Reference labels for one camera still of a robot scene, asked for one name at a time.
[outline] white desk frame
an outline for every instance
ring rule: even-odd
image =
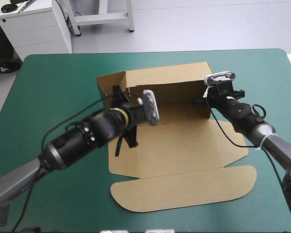
[[[69,15],[71,25],[75,35],[81,35],[79,26],[81,25],[93,25],[93,24],[104,24],[113,23],[118,21],[129,22],[129,30],[131,32],[135,31],[134,22],[132,17],[132,7],[131,0],[126,0],[127,2],[127,12],[124,13],[107,13],[108,0],[99,0],[99,12],[97,15],[88,16],[77,16],[73,3],[71,0],[63,0],[67,8],[67,13]]]

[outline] green tabletop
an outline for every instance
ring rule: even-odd
[[[246,91],[242,101],[264,106],[267,121],[291,143],[291,64],[282,50],[33,55],[26,58],[0,113],[0,176],[35,157],[48,129],[99,98],[97,76],[204,61],[213,72],[234,71],[234,88]],[[60,128],[48,139],[62,132]],[[130,178],[109,172],[107,147],[103,147],[37,183],[19,229],[37,225],[45,232],[142,232],[156,228],[178,232],[291,231],[288,207],[265,154],[250,149],[236,165],[253,165],[258,171],[256,185],[243,198],[134,213],[119,206],[110,194],[111,184]],[[24,199],[22,195],[12,203],[3,230],[11,230]]]

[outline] unfolded cardboard box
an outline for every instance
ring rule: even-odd
[[[154,92],[160,112],[156,127],[139,125],[139,146],[123,142],[115,157],[116,140],[109,143],[109,170],[139,178],[114,183],[113,198],[122,207],[148,212],[234,200],[253,188],[257,172],[252,166],[225,167],[248,154],[232,145],[207,108],[192,105],[205,92],[204,78],[211,74],[207,62],[127,70],[97,77],[101,96],[114,85],[139,96]],[[109,108],[111,100],[105,100]],[[243,136],[230,123],[221,121],[229,137],[244,145]]]

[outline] white cabinet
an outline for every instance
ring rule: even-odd
[[[36,0],[23,12],[2,13],[0,26],[21,60],[31,54],[71,53],[70,32],[55,0]]]

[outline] black cable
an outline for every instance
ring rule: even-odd
[[[43,136],[43,139],[42,139],[42,143],[41,143],[41,158],[40,158],[40,162],[41,162],[41,165],[39,167],[39,169],[37,170],[37,172],[35,173],[34,175],[34,178],[33,178],[33,181],[31,182],[30,184],[30,187],[29,187],[29,191],[28,191],[28,194],[27,194],[27,197],[26,197],[26,200],[25,200],[25,203],[24,203],[24,207],[23,207],[23,210],[22,210],[22,213],[17,221],[17,223],[15,224],[15,226],[13,227],[11,233],[14,233],[15,230],[17,229],[17,227],[19,226],[19,224],[21,223],[23,217],[25,216],[25,212],[26,212],[26,209],[27,209],[27,206],[28,206],[28,203],[29,203],[29,199],[30,199],[30,196],[31,196],[31,193],[32,193],[32,190],[33,190],[33,187],[36,183],[36,181],[38,180],[38,175],[41,171],[41,169],[43,168],[43,162],[44,162],[44,143],[45,143],[45,139],[46,137],[51,133],[53,132],[55,129],[57,129],[59,126],[65,124],[66,122],[70,121],[71,119],[77,117],[78,115],[80,115],[81,113],[85,112],[86,110],[88,110],[89,108],[93,107],[95,104],[98,104],[99,102],[107,99],[107,98],[110,98],[114,95],[119,95],[119,94],[129,94],[129,95],[133,95],[137,98],[139,98],[136,94],[134,93],[131,93],[131,92],[116,92],[116,93],[113,93],[113,94],[109,94],[93,103],[91,103],[90,105],[88,105],[87,107],[85,107],[84,109],[82,109],[81,111],[79,111],[78,113],[74,114],[73,116],[69,117],[68,119],[62,121],[61,123],[57,124],[56,126],[54,126],[53,128],[51,128],[49,131],[47,131],[47,133]]]
[[[67,19],[66,19],[66,16],[65,16],[65,13],[64,13],[64,10],[63,10],[61,4],[58,2],[58,0],[55,0],[55,1],[57,2],[58,6],[59,6],[59,8],[60,8],[60,10],[61,10],[61,12],[62,12],[62,14],[63,14],[63,16],[64,16],[64,19],[65,19],[66,25],[67,25],[67,27],[68,27],[68,19],[69,19],[69,15],[68,15],[68,17],[67,17]],[[74,32],[71,31],[71,28],[72,28],[72,26],[71,26],[71,27],[68,27],[70,33],[74,34]]]
[[[224,131],[224,129],[222,128],[222,126],[220,125],[219,121],[218,121],[217,118],[215,117],[215,115],[214,115],[214,113],[213,113],[211,107],[210,107],[209,104],[208,104],[207,98],[205,98],[205,100],[206,100],[206,104],[207,104],[207,106],[208,106],[208,108],[209,108],[209,110],[210,110],[210,112],[211,112],[213,118],[214,118],[215,121],[217,122],[217,125],[219,126],[220,130],[222,131],[222,133],[224,134],[224,136],[225,136],[225,137],[226,137],[226,138],[227,138],[227,139],[228,139],[228,140],[229,140],[229,141],[230,141],[234,146],[236,146],[236,147],[241,147],[241,148],[257,148],[257,146],[242,146],[242,145],[238,145],[238,144],[236,144],[235,142],[233,142],[232,139],[230,139],[230,138],[228,137],[228,135],[225,133],[225,131]]]
[[[277,179],[278,179],[278,181],[279,181],[279,184],[280,184],[281,190],[282,190],[282,192],[285,194],[285,190],[284,190],[284,187],[283,187],[283,183],[282,183],[282,181],[281,181],[281,178],[280,178],[280,176],[279,176],[279,173],[278,173],[278,171],[277,171],[277,168],[276,168],[276,166],[275,166],[275,163],[273,162],[273,160],[272,160],[270,154],[268,153],[268,151],[267,151],[264,147],[262,147],[261,149],[265,152],[265,154],[267,155],[267,158],[268,158],[269,161],[271,162],[272,167],[273,167],[273,169],[274,169],[274,172],[275,172],[275,174],[276,174],[276,176],[277,176]]]

